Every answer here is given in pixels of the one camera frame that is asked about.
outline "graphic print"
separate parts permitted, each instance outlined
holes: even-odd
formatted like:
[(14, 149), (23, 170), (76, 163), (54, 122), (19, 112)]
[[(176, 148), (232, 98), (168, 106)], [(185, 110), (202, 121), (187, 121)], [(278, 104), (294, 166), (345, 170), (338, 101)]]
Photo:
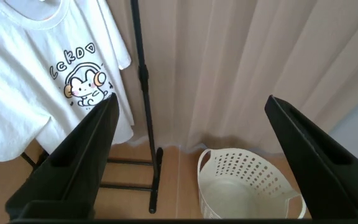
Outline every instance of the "graphic print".
[(67, 75), (64, 93), (67, 98), (80, 98), (78, 106), (94, 106), (108, 94), (100, 89), (105, 81), (106, 74), (100, 72), (98, 65), (92, 62), (79, 63)]

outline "brown floor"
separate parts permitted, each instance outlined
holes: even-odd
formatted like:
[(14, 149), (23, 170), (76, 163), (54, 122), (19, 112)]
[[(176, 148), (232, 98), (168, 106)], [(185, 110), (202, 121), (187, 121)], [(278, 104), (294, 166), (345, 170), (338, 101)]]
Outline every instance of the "brown floor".
[[(32, 158), (40, 152), (33, 142), (26, 150)], [(111, 157), (149, 160), (149, 147), (145, 142), (137, 147), (128, 144), (114, 146)], [(198, 205), (196, 166), (201, 150), (193, 154), (180, 152), (175, 146), (164, 149), (157, 212), (149, 213), (149, 192), (133, 190), (99, 189), (94, 209), (96, 218), (202, 218)], [(295, 189), (295, 178), (285, 159), (270, 159), (287, 177)], [(0, 223), (8, 221), (4, 212), (5, 201), (26, 180), (31, 167), (22, 158), (0, 163)], [(103, 182), (151, 185), (152, 167), (125, 164), (107, 164)], [(295, 218), (300, 211), (300, 201), (290, 202), (289, 217)]]

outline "plastic basket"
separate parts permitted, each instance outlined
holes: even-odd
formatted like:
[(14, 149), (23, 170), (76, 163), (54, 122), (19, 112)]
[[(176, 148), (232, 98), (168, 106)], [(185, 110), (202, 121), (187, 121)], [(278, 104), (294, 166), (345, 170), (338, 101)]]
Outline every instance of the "plastic basket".
[[(200, 170), (208, 152), (211, 157)], [(289, 200), (301, 197), (275, 166), (244, 149), (205, 150), (197, 173), (204, 218), (286, 218)], [(298, 218), (306, 212), (301, 200)]]

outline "t-shirt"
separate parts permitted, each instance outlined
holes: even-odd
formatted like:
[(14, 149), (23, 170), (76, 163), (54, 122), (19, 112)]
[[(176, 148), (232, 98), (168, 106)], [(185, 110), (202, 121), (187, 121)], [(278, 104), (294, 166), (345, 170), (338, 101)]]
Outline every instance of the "t-shirt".
[(105, 0), (0, 1), (0, 161), (34, 138), (52, 153), (113, 92), (113, 144), (129, 140), (134, 120), (119, 69), (130, 63)]

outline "beige curtain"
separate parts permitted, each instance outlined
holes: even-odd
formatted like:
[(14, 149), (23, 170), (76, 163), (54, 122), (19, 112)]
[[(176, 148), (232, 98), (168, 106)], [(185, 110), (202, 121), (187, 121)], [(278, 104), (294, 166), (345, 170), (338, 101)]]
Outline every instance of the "beige curtain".
[[(147, 134), (130, 2), (109, 1), (134, 63), (123, 71), (135, 138)], [(358, 104), (358, 1), (141, 0), (157, 145), (281, 152), (273, 94), (325, 131)]]

